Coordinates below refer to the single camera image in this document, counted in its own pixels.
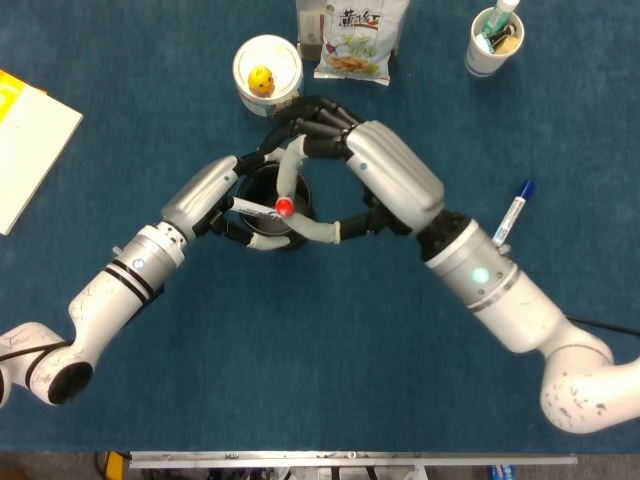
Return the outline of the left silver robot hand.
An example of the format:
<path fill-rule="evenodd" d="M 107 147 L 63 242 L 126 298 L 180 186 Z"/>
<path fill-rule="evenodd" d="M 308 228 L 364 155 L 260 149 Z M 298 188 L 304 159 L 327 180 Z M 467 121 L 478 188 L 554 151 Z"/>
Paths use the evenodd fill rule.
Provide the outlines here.
<path fill-rule="evenodd" d="M 293 241 L 287 236 L 265 236 L 225 217 L 234 205 L 229 192 L 238 179 L 267 163 L 267 155 L 253 152 L 240 157 L 227 155 L 206 165 L 162 208 L 157 228 L 182 243 L 212 231 L 253 250 L 291 249 Z"/>

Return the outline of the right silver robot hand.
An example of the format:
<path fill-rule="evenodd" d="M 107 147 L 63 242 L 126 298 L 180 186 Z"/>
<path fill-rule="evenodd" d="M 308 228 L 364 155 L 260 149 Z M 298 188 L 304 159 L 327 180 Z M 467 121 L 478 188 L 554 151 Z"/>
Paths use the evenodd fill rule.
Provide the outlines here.
<path fill-rule="evenodd" d="M 339 103 L 320 96 L 295 98 L 274 115 L 277 126 L 258 151 L 270 154 L 289 145 L 279 159 L 279 200 L 293 197 L 298 169 L 307 158 L 337 159 L 364 185 L 370 210 L 333 223 L 276 210 L 285 225 L 307 240 L 339 244 L 389 227 L 398 235 L 416 236 L 440 214 L 444 186 L 390 128 L 364 121 Z"/>

